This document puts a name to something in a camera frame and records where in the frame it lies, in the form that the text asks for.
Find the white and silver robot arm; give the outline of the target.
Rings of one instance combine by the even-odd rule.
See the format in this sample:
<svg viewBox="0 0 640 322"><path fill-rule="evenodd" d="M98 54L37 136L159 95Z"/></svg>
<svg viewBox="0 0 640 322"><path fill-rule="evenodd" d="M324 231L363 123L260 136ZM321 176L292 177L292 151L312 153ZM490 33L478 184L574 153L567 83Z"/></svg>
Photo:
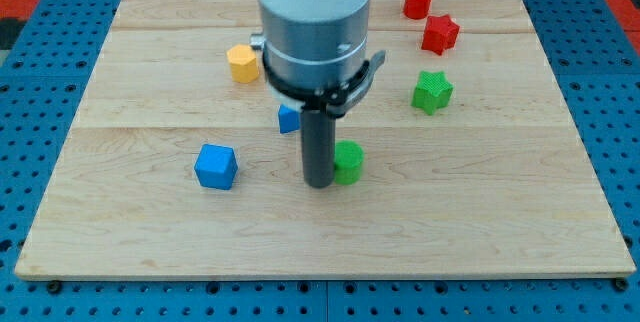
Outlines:
<svg viewBox="0 0 640 322"><path fill-rule="evenodd" d="M302 89L332 88L365 59L370 0L258 0L263 58Z"/></svg>

